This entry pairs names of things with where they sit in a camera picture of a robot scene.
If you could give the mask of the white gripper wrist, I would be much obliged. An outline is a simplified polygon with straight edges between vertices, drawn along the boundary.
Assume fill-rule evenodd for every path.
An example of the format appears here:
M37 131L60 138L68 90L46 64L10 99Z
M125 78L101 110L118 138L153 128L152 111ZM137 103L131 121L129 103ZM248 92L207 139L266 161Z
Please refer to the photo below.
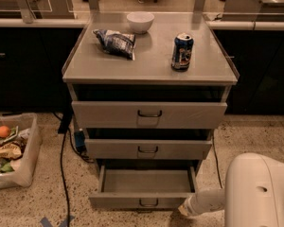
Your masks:
M194 196L188 197L184 203L178 207L178 210L186 217L195 217L201 214L200 204Z

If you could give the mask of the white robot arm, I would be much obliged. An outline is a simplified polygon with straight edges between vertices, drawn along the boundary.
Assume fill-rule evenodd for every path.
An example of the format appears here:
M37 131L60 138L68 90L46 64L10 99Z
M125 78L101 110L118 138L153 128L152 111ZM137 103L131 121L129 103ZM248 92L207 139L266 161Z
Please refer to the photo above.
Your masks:
M284 163L241 154L227 169L225 188L199 191L179 206L186 217L220 210L224 227L284 227Z

